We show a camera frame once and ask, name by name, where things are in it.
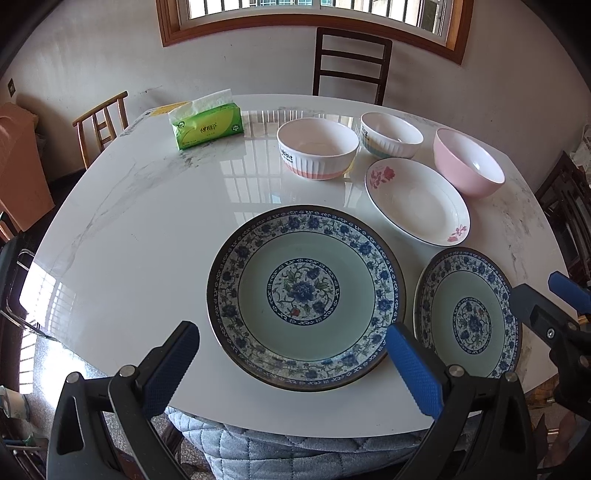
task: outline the pink cabinet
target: pink cabinet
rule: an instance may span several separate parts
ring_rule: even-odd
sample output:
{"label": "pink cabinet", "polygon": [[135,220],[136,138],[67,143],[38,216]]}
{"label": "pink cabinet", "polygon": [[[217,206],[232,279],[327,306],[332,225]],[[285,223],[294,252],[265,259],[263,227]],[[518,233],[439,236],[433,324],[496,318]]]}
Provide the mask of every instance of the pink cabinet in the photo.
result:
{"label": "pink cabinet", "polygon": [[0,106],[0,210],[8,212],[19,230],[27,230],[54,207],[34,120],[32,113],[13,103]]}

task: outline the marble tabletop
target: marble tabletop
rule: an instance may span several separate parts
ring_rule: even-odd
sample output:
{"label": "marble tabletop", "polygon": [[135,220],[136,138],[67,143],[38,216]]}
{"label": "marble tabletop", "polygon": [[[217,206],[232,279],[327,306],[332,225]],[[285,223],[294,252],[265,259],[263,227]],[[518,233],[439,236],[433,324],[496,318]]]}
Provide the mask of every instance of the marble tabletop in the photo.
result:
{"label": "marble tabletop", "polygon": [[[392,248],[407,289],[411,328],[419,275],[440,248],[394,228],[371,203],[361,149],[353,169],[310,181],[282,163],[278,127],[320,114],[358,129],[367,111],[394,113],[425,142],[414,157],[430,167],[441,125],[349,100],[300,95],[236,96],[245,133],[179,151],[166,115],[141,115],[92,164],[57,213],[35,256],[21,303],[28,321],[108,374],[138,364],[181,320],[199,327],[201,345],[171,404],[207,419],[265,432],[310,437],[367,437],[428,428],[386,358],[363,378],[319,393],[281,390],[248,375],[218,344],[206,308],[206,283],[219,248],[241,224],[267,210],[301,203],[350,213]],[[528,283],[559,306],[548,275],[566,273],[539,204],[511,160],[480,142],[506,184],[467,200],[471,227],[462,245],[496,262],[512,285]],[[556,373],[548,348],[526,327],[517,373],[530,390]]]}

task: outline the green tissue package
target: green tissue package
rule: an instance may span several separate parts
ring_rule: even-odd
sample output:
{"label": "green tissue package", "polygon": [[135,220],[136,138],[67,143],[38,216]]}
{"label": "green tissue package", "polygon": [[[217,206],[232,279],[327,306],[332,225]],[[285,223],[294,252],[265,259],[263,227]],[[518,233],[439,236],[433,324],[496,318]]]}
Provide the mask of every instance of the green tissue package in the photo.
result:
{"label": "green tissue package", "polygon": [[168,113],[179,150],[244,132],[240,107],[223,90],[185,103]]}

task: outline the blue floral pattern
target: blue floral pattern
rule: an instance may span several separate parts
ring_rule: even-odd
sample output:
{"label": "blue floral pattern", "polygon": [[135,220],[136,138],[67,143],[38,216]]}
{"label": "blue floral pattern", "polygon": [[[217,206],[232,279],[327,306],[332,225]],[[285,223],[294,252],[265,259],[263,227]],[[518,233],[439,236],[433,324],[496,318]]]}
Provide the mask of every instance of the blue floral pattern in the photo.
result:
{"label": "blue floral pattern", "polygon": [[[220,263],[216,260],[210,319],[224,349],[234,361],[256,377],[292,390],[326,390],[360,377],[386,354],[386,330],[404,316],[399,294],[402,278],[396,273],[400,270],[394,270],[380,244],[360,226],[337,215],[337,210],[334,210],[335,214],[297,208],[281,210],[280,213],[268,212],[250,220],[242,233],[225,249]],[[344,243],[363,259],[374,282],[374,312],[367,319],[366,330],[355,344],[331,358],[302,361],[269,351],[250,333],[240,313],[237,292],[246,263],[267,242],[293,232],[315,232]],[[271,306],[275,304],[277,310],[274,311],[280,317],[285,315],[287,318],[282,318],[288,322],[290,319],[300,320],[306,309],[298,305],[306,304],[310,310],[306,313],[305,321],[313,322],[324,315],[328,316],[338,302],[336,277],[325,265],[313,259],[299,258],[291,262],[280,265],[269,278],[267,287],[271,286],[271,291],[269,297],[267,290],[267,300]],[[279,307],[281,299],[293,301],[293,307],[291,304],[285,304],[285,308]],[[293,308],[300,310],[299,316],[292,314]]]}
{"label": "blue floral pattern", "polygon": [[326,320],[334,312],[339,297],[335,274],[311,258],[282,263],[267,283],[271,309],[280,319],[295,325],[314,325]]}
{"label": "blue floral pattern", "polygon": [[[488,375],[491,378],[499,378],[504,372],[514,370],[517,365],[521,347],[521,329],[509,308],[511,286],[495,264],[474,250],[462,247],[444,250],[431,260],[431,263],[423,272],[418,286],[419,295],[417,296],[414,312],[417,338],[424,346],[436,352],[431,331],[431,306],[438,286],[444,278],[456,271],[467,271],[478,275],[489,285],[499,301],[503,315],[505,339],[501,356]],[[487,345],[484,345],[480,352],[471,353],[475,355],[481,353],[486,349]]]}
{"label": "blue floral pattern", "polygon": [[482,353],[491,341],[491,317],[482,302],[474,297],[457,303],[452,326],[456,341],[471,355]]}

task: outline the pink flower pattern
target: pink flower pattern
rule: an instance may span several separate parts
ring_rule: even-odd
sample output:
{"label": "pink flower pattern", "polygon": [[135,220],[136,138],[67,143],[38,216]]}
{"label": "pink flower pattern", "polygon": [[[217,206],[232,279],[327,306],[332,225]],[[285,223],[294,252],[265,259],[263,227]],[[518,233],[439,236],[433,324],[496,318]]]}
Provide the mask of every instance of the pink flower pattern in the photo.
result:
{"label": "pink flower pattern", "polygon": [[369,176],[369,184],[376,189],[381,183],[387,183],[392,180],[396,174],[390,167],[380,167],[372,170]]}
{"label": "pink flower pattern", "polygon": [[460,224],[459,228],[456,228],[456,231],[450,235],[450,237],[447,239],[447,241],[448,242],[457,242],[460,238],[462,238],[464,233],[466,233],[466,230],[468,230],[468,227]]}

